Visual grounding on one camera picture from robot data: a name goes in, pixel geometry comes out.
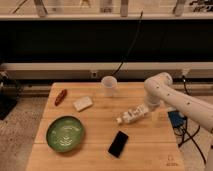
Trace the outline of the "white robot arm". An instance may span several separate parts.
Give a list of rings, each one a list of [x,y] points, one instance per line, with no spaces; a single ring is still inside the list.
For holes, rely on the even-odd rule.
[[[213,135],[213,104],[174,90],[172,83],[171,75],[166,72],[144,81],[145,104],[149,110],[155,110],[164,101]]]

